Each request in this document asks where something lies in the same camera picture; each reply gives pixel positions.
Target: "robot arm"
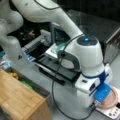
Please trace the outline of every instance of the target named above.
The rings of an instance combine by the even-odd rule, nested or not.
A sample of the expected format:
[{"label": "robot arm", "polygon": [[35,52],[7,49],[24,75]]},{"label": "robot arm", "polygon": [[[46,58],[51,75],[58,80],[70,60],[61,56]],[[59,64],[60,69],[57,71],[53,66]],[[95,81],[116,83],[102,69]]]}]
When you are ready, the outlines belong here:
[{"label": "robot arm", "polygon": [[0,45],[6,54],[5,59],[13,64],[18,63],[19,56],[23,58],[23,61],[26,61],[26,58],[17,38],[7,35],[22,25],[22,16],[10,8],[9,0],[0,0]]},{"label": "robot arm", "polygon": [[[51,0],[12,0],[12,2],[19,12],[31,22],[56,22],[71,39],[83,34],[68,15]],[[97,86],[104,83],[107,79],[106,74],[111,74],[111,69],[103,64],[100,43],[95,37],[82,35],[68,45],[65,55],[66,58],[62,62],[64,67],[73,68],[70,65],[72,60],[76,70],[79,70],[81,66],[82,75],[76,82],[76,88],[80,93],[81,101],[85,102],[83,105],[89,107],[93,102],[93,94],[96,92]]]},{"label": "robot arm", "polygon": [[51,0],[12,0],[12,2],[19,12],[31,22],[56,22],[70,38],[82,34],[68,15]]}]

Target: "machine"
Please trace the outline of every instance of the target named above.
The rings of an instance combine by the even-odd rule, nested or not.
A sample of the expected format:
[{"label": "machine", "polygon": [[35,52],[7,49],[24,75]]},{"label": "machine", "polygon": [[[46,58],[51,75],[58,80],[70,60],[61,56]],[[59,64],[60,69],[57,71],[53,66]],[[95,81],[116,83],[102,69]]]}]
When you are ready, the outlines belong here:
[{"label": "machine", "polygon": [[[62,66],[82,72],[75,86],[84,107],[93,103],[96,107],[100,106],[112,91],[106,84],[112,80],[112,71],[109,64],[103,64],[98,39],[92,35],[84,35],[61,7],[51,0],[11,1],[27,20],[36,23],[56,22],[70,36],[72,41],[67,46],[63,44],[58,47],[58,58],[62,59]],[[23,25],[22,16],[11,10],[9,0],[0,0],[0,18],[0,44],[6,54],[4,59],[10,61],[12,66],[22,69],[30,63],[18,40],[7,36]]]}]

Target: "wooden surface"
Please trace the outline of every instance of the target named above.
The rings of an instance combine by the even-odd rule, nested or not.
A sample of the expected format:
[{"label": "wooden surface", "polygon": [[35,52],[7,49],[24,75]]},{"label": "wooden surface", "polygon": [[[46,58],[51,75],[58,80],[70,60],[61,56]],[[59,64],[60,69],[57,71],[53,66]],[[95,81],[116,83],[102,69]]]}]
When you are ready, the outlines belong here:
[{"label": "wooden surface", "polygon": [[1,69],[0,105],[12,120],[51,120],[46,100]]}]

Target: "black cable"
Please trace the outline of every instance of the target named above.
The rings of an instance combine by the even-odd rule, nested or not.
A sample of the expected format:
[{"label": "black cable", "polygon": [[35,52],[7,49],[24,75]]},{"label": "black cable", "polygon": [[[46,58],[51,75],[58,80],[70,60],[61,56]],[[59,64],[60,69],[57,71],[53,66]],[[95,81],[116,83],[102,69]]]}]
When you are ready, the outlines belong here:
[{"label": "black cable", "polygon": [[44,5],[40,4],[37,0],[34,0],[34,1],[35,1],[38,5],[40,5],[41,7],[45,8],[45,9],[47,9],[47,10],[55,10],[55,9],[61,8],[60,6],[55,7],[55,8],[47,8],[47,7],[45,7]]},{"label": "black cable", "polygon": [[76,119],[76,118],[73,118],[73,117],[68,116],[67,114],[65,114],[65,113],[59,108],[59,106],[58,106],[57,103],[56,103],[55,96],[54,96],[54,84],[55,84],[55,81],[56,81],[56,77],[57,77],[58,71],[59,71],[59,69],[60,69],[60,67],[61,67],[62,60],[63,60],[63,58],[65,57],[65,53],[64,53],[64,52],[65,52],[65,49],[66,49],[66,47],[67,47],[74,39],[76,39],[76,38],[78,38],[78,37],[80,37],[80,36],[82,36],[82,35],[79,35],[79,36],[71,39],[70,41],[68,41],[68,42],[66,43],[66,45],[65,45],[65,47],[64,47],[64,49],[63,49],[63,51],[62,51],[62,56],[61,56],[62,58],[60,59],[60,64],[59,64],[59,66],[58,66],[58,68],[57,68],[57,70],[56,70],[56,73],[55,73],[55,76],[54,76],[54,79],[53,79],[53,83],[52,83],[52,97],[53,97],[53,102],[54,102],[56,108],[59,110],[60,113],[62,113],[64,116],[66,116],[67,118],[69,118],[69,119],[71,119],[71,120],[86,120],[87,118],[89,118],[89,117],[91,116],[91,114],[94,112],[94,110],[95,110],[95,108],[96,108],[96,107],[93,107],[92,110],[91,110],[91,112],[89,113],[89,115],[86,116],[85,118]]}]

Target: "power cord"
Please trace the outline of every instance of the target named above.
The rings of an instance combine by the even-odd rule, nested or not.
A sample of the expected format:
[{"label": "power cord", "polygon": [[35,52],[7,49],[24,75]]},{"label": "power cord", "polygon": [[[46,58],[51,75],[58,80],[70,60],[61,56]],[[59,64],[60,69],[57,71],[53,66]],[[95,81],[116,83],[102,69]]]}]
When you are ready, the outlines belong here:
[{"label": "power cord", "polygon": [[55,84],[55,81],[56,81],[56,77],[57,77],[58,71],[59,71],[59,69],[60,69],[60,67],[61,67],[62,60],[63,60],[63,58],[65,57],[65,49],[66,49],[66,47],[67,47],[73,40],[75,40],[76,38],[78,38],[78,37],[80,37],[80,36],[82,36],[82,35],[79,35],[79,36],[71,39],[70,41],[68,41],[68,42],[65,44],[65,47],[64,47],[64,49],[63,49],[63,51],[62,51],[62,56],[61,56],[61,58],[60,58],[60,64],[59,64],[59,66],[58,66],[58,68],[57,68],[57,70],[56,70],[56,73],[55,73],[55,76],[54,76],[54,79],[53,79],[53,82],[52,82],[52,97],[53,97],[53,102],[54,102],[56,108],[59,110],[59,112],[62,113],[62,114],[63,114],[64,116],[66,116],[67,118],[71,119],[71,120],[86,120],[87,118],[89,118],[89,117],[91,116],[91,114],[92,114],[92,113],[94,112],[94,110],[96,109],[96,105],[93,104],[93,105],[92,105],[92,110],[91,110],[91,112],[89,113],[88,116],[86,116],[85,118],[76,119],[76,118],[73,118],[73,117],[68,116],[66,113],[64,113],[64,112],[59,108],[59,106],[58,106],[57,103],[56,103],[55,96],[54,96],[54,84]]}]

